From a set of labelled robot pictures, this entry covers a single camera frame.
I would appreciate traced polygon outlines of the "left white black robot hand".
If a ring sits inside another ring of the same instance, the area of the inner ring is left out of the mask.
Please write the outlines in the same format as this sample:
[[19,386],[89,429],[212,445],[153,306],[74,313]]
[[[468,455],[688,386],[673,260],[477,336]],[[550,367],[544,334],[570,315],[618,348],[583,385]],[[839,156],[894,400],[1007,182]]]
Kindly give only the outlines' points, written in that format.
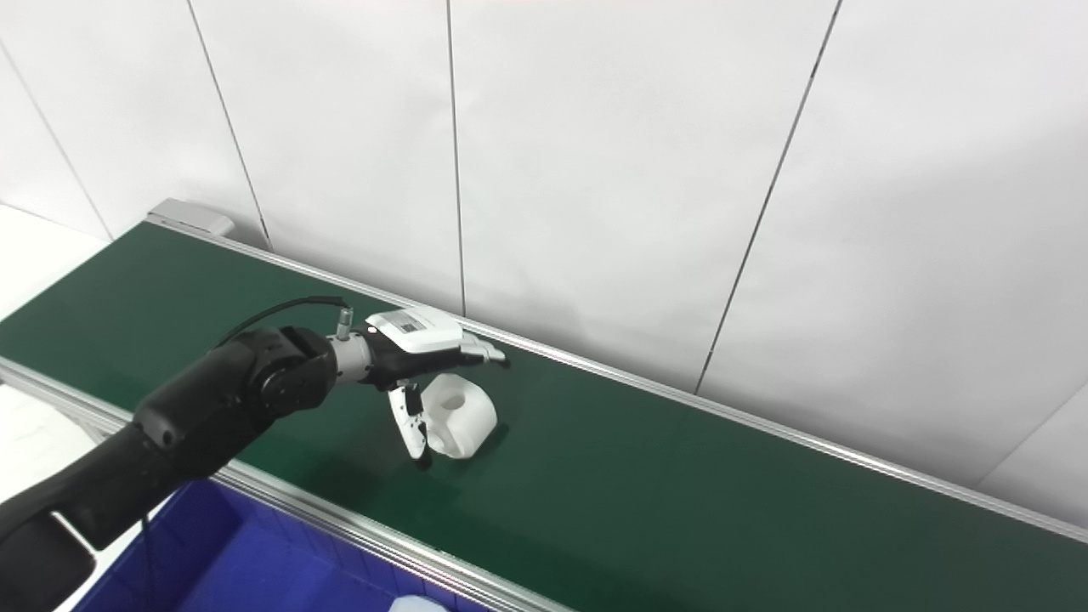
[[473,458],[498,425],[493,399],[456,371],[512,362],[450,314],[412,307],[373,314],[364,321],[364,382],[386,394],[395,426],[416,468],[433,456]]

